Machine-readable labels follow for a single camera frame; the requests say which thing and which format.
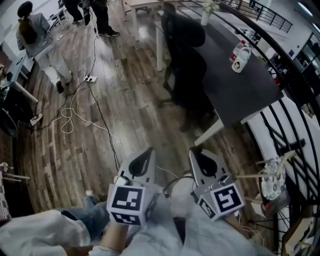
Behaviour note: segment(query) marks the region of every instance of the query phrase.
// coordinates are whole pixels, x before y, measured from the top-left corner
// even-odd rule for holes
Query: plastic bottle
[[[231,65],[233,71],[236,73],[241,73],[244,67],[247,65],[250,56],[251,50],[248,47],[243,47]]]
[[[240,50],[243,48],[243,47],[246,47],[246,41],[245,40],[242,40],[240,43],[238,43],[236,45],[236,47],[233,49],[233,52],[229,58],[230,62],[233,63],[235,61],[235,59],[237,58]]]

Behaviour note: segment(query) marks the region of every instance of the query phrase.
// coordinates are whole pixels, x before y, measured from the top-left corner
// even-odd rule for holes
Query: desk
[[[12,61],[10,67],[7,70],[7,73],[12,73],[12,77],[9,81],[5,79],[3,86],[14,87],[16,90],[21,91],[23,94],[25,94],[33,102],[38,103],[38,100],[30,92],[28,92],[20,83],[17,82],[17,78],[21,73],[21,68],[24,65],[24,61],[26,58],[27,54],[25,51],[23,51],[18,55],[16,59]],[[22,76],[23,78],[28,79],[25,74],[22,74]]]
[[[162,70],[163,36],[161,23],[155,22],[157,36],[157,69]],[[212,103],[216,121],[194,144],[202,144],[224,127],[236,122],[244,124],[265,107],[283,97],[265,64],[251,55],[241,73],[231,68],[229,57],[239,39],[217,21],[210,20],[205,30],[205,43],[195,49],[204,58],[207,71],[203,89]]]
[[[125,3],[130,6],[131,14],[132,14],[132,24],[133,24],[133,31],[134,37],[136,41],[139,41],[139,32],[138,32],[138,23],[137,23],[137,14],[136,9],[142,7],[156,7],[161,5],[164,2],[167,3],[175,3],[179,0],[121,0],[121,8],[123,19],[126,21],[126,11],[125,11]]]

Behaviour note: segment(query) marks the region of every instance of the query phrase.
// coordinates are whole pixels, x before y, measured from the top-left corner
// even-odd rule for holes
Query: jeans
[[[101,239],[103,230],[110,221],[107,201],[97,203],[91,195],[85,196],[83,201],[84,208],[58,209],[58,211],[67,211],[82,221],[90,234],[91,241]]]

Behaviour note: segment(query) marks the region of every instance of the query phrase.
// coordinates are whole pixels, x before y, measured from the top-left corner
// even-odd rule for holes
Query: sneaker
[[[69,73],[71,75],[71,80],[65,83],[66,86],[68,86],[71,83],[71,81],[74,79],[72,71],[69,71]]]
[[[62,94],[62,93],[64,92],[65,89],[64,89],[64,87],[62,86],[61,81],[58,81],[58,82],[55,84],[55,86],[56,86],[56,89],[57,89],[58,93]]]
[[[82,22],[84,19],[82,18],[82,19],[78,19],[78,20],[74,20],[73,22],[72,22],[72,24],[79,24],[80,22]]]
[[[91,197],[93,197],[93,196],[95,195],[93,190],[86,190],[86,191],[85,191],[85,194],[86,194],[87,196],[91,196]]]
[[[43,114],[35,115],[35,116],[30,120],[31,126],[34,126],[34,125],[35,125],[36,123],[38,123],[43,117],[44,117]]]
[[[120,35],[120,33],[119,32],[116,32],[116,31],[114,31],[114,30],[111,30],[110,32],[107,32],[106,33],[106,36],[109,38],[109,37],[117,37],[117,36],[119,36]]]

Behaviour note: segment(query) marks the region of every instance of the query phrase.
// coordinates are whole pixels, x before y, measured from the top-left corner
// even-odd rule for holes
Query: gray jacket
[[[50,25],[42,13],[30,15],[28,17],[31,21],[33,30],[37,33],[34,43],[26,44],[24,37],[20,34],[19,29],[16,31],[16,40],[20,51],[26,51],[29,58],[36,56],[44,48],[46,48],[53,40],[50,37],[48,30]]]

